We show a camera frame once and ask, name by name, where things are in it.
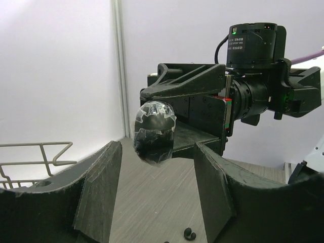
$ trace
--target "label on camera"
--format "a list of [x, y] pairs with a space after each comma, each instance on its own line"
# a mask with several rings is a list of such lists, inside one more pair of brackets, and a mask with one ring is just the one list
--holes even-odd
[[246, 36], [235, 36], [232, 35], [228, 39], [228, 50], [231, 51], [241, 51], [243, 52], [245, 49], [245, 42], [246, 42]]

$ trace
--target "white wall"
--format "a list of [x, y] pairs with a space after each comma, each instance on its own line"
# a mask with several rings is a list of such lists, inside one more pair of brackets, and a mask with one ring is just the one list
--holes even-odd
[[[213, 63], [217, 44], [229, 26], [245, 22], [275, 22], [288, 31], [287, 58], [319, 51], [324, 45], [322, 0], [123, 0], [130, 118], [139, 108], [146, 75], [159, 63]], [[220, 62], [226, 61], [222, 48]], [[224, 156], [271, 167], [298, 163], [324, 132], [324, 107], [304, 118], [273, 120], [261, 116], [257, 127], [237, 121]]]
[[[62, 159], [79, 160], [124, 136], [110, 1], [1, 1], [0, 25], [0, 144], [72, 141]], [[0, 148], [0, 163], [32, 159], [39, 148]]]

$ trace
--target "metal wire rack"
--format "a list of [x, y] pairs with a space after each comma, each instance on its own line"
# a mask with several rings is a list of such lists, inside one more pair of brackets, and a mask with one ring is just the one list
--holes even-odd
[[[66, 145], [59, 153], [57, 153], [52, 161], [48, 161], [44, 146], [47, 145]], [[76, 161], [72, 160], [64, 160], [64, 161], [57, 161], [57, 159], [64, 153], [66, 152], [71, 146], [73, 145], [72, 142], [46, 142], [46, 143], [13, 143], [13, 144], [0, 144], [0, 147], [21, 147], [21, 146], [39, 146], [40, 151], [42, 153], [43, 161], [28, 161], [28, 162], [13, 162], [13, 163], [0, 163], [0, 175], [5, 179], [5, 180], [0, 180], [0, 184], [4, 186], [5, 189], [13, 189], [14, 186], [13, 184], [17, 184], [18, 187], [21, 187], [22, 183], [32, 183], [33, 185], [39, 181], [42, 180], [11, 180], [11, 178], [6, 175], [3, 171], [3, 166], [17, 166], [17, 165], [45, 165], [45, 168], [47, 170], [47, 174], [51, 177], [53, 176], [51, 169], [50, 169], [50, 164], [54, 166], [65, 166], [65, 165], [72, 165], [76, 164]]]

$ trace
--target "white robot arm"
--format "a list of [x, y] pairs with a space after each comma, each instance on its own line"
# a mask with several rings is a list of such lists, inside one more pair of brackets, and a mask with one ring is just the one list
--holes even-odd
[[[311, 68], [317, 66], [321, 68], [321, 99], [324, 100], [324, 47], [322, 48], [322, 55], [313, 59], [295, 64], [292, 68]], [[312, 151], [305, 156], [304, 161], [307, 162], [307, 167], [318, 172], [324, 172], [324, 134], [319, 142], [314, 146]]]

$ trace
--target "gray floor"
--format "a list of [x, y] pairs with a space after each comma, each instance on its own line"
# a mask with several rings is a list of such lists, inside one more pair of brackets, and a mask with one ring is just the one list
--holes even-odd
[[[195, 242], [206, 243], [193, 161], [173, 159], [161, 168], [141, 162], [130, 139], [123, 139], [123, 162], [110, 243], [187, 243], [183, 231], [191, 227]], [[239, 163], [271, 180], [285, 182], [278, 169]]]

